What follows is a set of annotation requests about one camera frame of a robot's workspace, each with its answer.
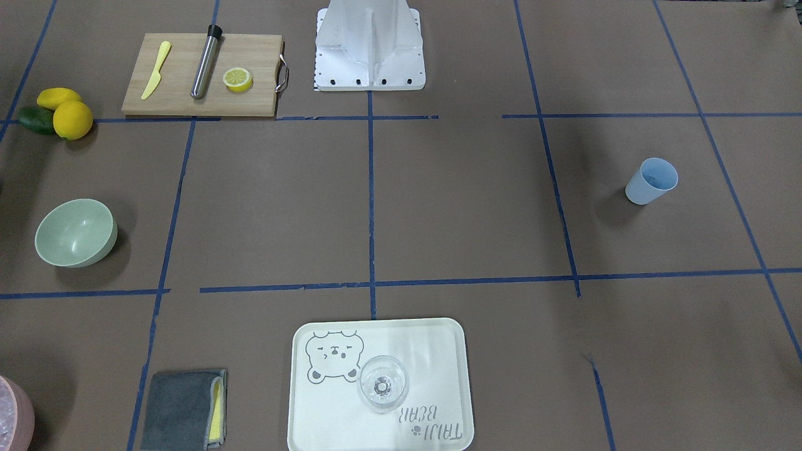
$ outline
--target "pink container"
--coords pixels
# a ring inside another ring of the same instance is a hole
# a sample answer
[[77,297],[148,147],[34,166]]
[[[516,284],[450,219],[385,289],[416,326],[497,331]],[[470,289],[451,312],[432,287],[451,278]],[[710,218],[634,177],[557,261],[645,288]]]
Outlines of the pink container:
[[8,442],[8,451],[26,451],[30,445],[30,438],[34,435],[34,406],[30,404],[28,395],[14,382],[0,376],[0,385],[5,385],[11,392],[14,406],[11,429],[11,440]]

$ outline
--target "bear illustration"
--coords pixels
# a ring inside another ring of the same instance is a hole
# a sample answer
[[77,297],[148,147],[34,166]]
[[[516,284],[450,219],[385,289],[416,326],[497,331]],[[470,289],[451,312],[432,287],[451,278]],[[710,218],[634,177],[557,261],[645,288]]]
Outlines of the bear illustration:
[[354,333],[314,333],[306,342],[310,368],[306,377],[312,384],[320,384],[327,377],[342,377],[348,382],[359,378],[359,356],[365,348],[362,337]]

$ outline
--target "folded cloth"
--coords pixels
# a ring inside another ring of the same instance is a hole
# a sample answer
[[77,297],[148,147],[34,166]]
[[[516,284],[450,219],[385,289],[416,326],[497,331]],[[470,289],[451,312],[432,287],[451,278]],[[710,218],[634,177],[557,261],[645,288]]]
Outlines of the folded cloth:
[[206,451],[221,444],[225,437],[225,389],[225,369],[154,374],[140,448]]

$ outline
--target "ice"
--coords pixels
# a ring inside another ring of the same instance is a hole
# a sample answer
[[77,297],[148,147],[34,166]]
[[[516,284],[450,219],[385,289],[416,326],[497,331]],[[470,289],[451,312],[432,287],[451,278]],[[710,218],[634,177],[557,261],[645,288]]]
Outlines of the ice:
[[8,386],[0,384],[0,451],[8,450],[15,422],[14,397]]

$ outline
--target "yellow plastic knife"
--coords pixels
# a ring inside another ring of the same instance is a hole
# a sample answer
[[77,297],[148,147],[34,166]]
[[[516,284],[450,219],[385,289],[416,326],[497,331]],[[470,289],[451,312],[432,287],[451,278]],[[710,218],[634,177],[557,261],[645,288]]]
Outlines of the yellow plastic knife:
[[167,58],[167,53],[170,53],[171,48],[172,44],[169,41],[164,41],[159,46],[159,56],[156,56],[156,65],[153,66],[151,79],[148,81],[148,85],[145,87],[145,91],[142,93],[142,100],[150,97],[150,95],[156,90],[156,87],[159,86],[159,82],[161,81],[161,74],[159,71],[161,70],[162,64],[164,64],[164,60]]

